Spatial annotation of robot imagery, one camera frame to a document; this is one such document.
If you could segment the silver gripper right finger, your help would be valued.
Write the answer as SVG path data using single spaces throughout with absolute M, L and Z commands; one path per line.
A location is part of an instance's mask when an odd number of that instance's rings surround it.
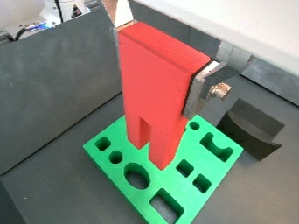
M 216 59 L 212 59 L 190 78 L 181 110 L 188 120 L 200 112 L 210 98 L 221 101 L 226 98 L 230 86 L 224 81 L 241 74 L 253 60 L 250 53 L 224 41 L 220 42 Z

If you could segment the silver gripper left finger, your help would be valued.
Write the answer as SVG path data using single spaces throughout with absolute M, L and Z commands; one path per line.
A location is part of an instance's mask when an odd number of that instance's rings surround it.
M 136 23 L 128 0 L 101 0 L 114 31 Z

